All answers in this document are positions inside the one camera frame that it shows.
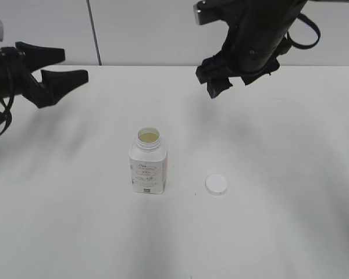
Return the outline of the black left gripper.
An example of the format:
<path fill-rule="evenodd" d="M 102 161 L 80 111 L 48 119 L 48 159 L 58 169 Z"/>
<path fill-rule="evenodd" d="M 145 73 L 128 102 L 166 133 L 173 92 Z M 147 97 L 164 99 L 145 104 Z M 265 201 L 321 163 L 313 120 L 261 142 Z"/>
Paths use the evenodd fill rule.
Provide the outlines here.
<path fill-rule="evenodd" d="M 56 105 L 76 88 L 88 83 L 88 71 L 41 70 L 42 83 L 32 72 L 65 61 L 63 48 L 16 42 L 0 49 L 0 98 L 22 95 L 37 108 Z"/>

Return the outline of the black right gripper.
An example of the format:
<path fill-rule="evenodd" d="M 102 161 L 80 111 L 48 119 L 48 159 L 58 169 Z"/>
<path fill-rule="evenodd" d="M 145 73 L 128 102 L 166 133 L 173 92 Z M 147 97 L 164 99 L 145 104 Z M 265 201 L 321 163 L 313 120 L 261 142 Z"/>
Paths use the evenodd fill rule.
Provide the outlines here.
<path fill-rule="evenodd" d="M 283 16 L 264 11 L 245 11 L 235 23 L 229 23 L 221 50 L 204 59 L 195 72 L 200 84 L 206 83 L 210 98 L 232 87 L 231 77 L 239 77 L 249 85 L 277 71 L 277 57 L 291 48 L 286 38 L 290 25 Z"/>

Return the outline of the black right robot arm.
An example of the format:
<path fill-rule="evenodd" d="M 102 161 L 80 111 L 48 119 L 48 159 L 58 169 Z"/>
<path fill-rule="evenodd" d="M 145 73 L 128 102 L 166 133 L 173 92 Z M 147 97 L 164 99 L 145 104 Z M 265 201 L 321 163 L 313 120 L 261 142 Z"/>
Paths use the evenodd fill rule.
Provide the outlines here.
<path fill-rule="evenodd" d="M 228 25 L 221 50 L 206 58 L 196 69 L 201 84 L 216 98 L 229 89 L 231 77 L 248 85 L 277 71 L 278 56 L 290 49 L 287 31 L 305 1 L 199 1 L 194 14 L 199 25 L 223 21 Z"/>

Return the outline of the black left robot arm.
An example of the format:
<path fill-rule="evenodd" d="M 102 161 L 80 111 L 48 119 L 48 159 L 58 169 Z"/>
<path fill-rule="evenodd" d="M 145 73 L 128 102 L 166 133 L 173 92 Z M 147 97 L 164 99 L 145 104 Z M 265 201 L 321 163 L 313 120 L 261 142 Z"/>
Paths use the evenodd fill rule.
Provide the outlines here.
<path fill-rule="evenodd" d="M 65 50 L 16 42 L 0 49 L 0 98 L 22 95 L 37 108 L 56 105 L 76 88 L 88 83 L 88 71 L 49 71 L 63 62 Z"/>

